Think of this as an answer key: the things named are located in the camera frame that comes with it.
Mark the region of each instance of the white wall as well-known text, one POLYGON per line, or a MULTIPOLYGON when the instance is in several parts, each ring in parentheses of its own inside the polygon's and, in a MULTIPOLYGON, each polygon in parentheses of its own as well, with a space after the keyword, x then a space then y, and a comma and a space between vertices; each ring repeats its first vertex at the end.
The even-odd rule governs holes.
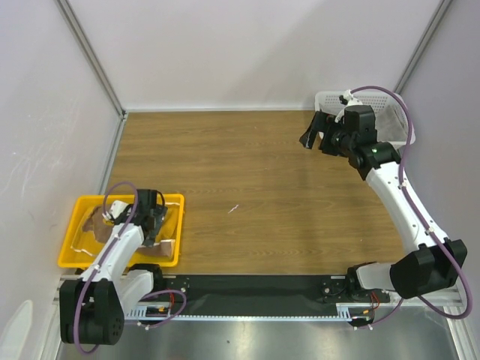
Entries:
POLYGON ((395 86, 439 0, 71 0, 129 110, 313 108, 395 86))
POLYGON ((0 334, 31 299, 32 360, 74 201, 98 192, 119 119, 53 0, 1 1, 0 42, 0 334))
POLYGON ((417 143, 407 172, 452 239, 468 247, 465 271, 480 336, 480 2, 454 1, 402 96, 417 143))

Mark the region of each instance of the metal pole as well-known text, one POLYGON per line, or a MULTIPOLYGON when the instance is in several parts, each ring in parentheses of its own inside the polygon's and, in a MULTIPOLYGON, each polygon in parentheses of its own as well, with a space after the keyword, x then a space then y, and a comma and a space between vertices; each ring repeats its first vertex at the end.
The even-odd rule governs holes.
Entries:
POLYGON ((100 80, 100 84, 102 85, 107 96, 112 102, 112 105, 115 107, 118 115, 121 116, 121 119, 123 119, 125 111, 123 110, 122 105, 120 104, 120 100, 117 98, 117 95, 113 90, 113 87, 110 84, 110 81, 108 80, 104 69, 98 61, 98 58, 95 55, 95 51, 93 50, 89 39, 86 37, 85 32, 83 31, 82 26, 80 25, 80 22, 78 21, 74 13, 74 9, 70 5, 70 2, 68 2, 68 0, 55 0, 55 2, 57 3, 58 8, 60 9, 65 21, 70 27, 73 36, 76 38, 80 48, 82 49, 88 62, 90 63, 92 70, 95 72, 95 75, 100 80))
POLYGON ((108 159, 106 161, 105 171, 103 171, 102 182, 100 183, 99 194, 103 195, 107 191, 108 182, 110 181, 110 175, 112 174, 113 164, 115 163, 117 151, 119 150, 120 140, 122 139, 123 130, 128 118, 128 112, 124 118, 118 123, 117 131, 115 132, 115 137, 113 139, 112 148, 108 154, 108 159))
POLYGON ((410 77, 412 76, 413 72, 415 71, 419 60, 422 58, 425 50, 428 48, 428 45, 432 41, 437 29, 440 26, 443 18, 445 17, 447 11, 450 9, 450 5, 454 2, 454 0, 442 0, 438 7, 433 13, 430 22, 428 23, 427 28, 425 29, 424 33, 420 37, 420 41, 417 44, 417 47, 413 51, 408 64, 405 67, 400 79, 397 82, 397 85, 394 88, 394 92, 397 94, 401 94, 404 90, 405 85, 408 83, 410 77))

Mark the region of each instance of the gray floor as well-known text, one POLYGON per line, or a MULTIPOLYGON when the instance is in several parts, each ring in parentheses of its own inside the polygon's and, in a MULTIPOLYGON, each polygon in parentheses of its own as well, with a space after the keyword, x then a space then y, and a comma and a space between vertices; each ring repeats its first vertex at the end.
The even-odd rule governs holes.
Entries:
MULTIPOLYGON (((85 357, 62 346, 57 360, 85 357)), ((424 308, 403 308, 373 331, 333 322, 173 321, 128 327, 115 346, 90 359, 283 360, 458 359, 447 322, 424 308)))

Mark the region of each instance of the yellow tray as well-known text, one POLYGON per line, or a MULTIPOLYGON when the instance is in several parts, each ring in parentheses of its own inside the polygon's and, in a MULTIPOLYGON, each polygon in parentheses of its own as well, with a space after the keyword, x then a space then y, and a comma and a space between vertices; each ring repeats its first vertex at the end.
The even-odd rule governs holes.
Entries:
MULTIPOLYGON (((171 207, 178 206, 178 216, 168 217, 166 216, 165 223, 163 227, 175 226, 173 222, 176 221, 176 227, 173 233, 172 239, 175 239, 175 246, 173 249, 172 258, 167 257, 153 257, 146 256, 140 253, 135 253, 128 263, 128 267, 131 267, 135 264, 158 264, 161 267, 171 268, 176 266, 179 262, 180 254, 180 239, 182 234, 182 221, 185 209, 185 198, 180 193, 165 193, 166 206, 171 211, 171 207)), ((158 202, 161 202, 160 196, 157 197, 158 202)), ((110 195, 107 200, 107 205, 110 206, 115 200, 121 200, 126 203, 134 202, 134 195, 110 195)), ((68 224, 67 233, 61 246, 60 255, 58 256, 58 266, 61 268, 88 268, 94 261, 95 257, 90 256, 87 253, 76 252, 72 248, 72 244, 75 243, 75 248, 83 248, 89 251, 90 253, 97 255, 100 253, 104 244, 101 244, 93 235, 93 232, 83 232, 82 225, 84 224, 87 217, 92 213, 92 210, 95 206, 99 206, 104 201, 102 195, 93 195, 93 196, 81 196, 75 203, 73 208, 73 214, 68 224)))

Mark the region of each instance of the small white debris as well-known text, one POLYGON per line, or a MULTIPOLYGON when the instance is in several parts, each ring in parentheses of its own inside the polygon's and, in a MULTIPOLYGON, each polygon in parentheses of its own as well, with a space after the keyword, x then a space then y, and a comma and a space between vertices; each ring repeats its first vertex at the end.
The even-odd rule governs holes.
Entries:
POLYGON ((239 206, 240 206, 240 204, 237 204, 237 205, 233 206, 232 209, 227 212, 227 214, 229 214, 229 213, 232 212, 233 210, 237 209, 239 206))

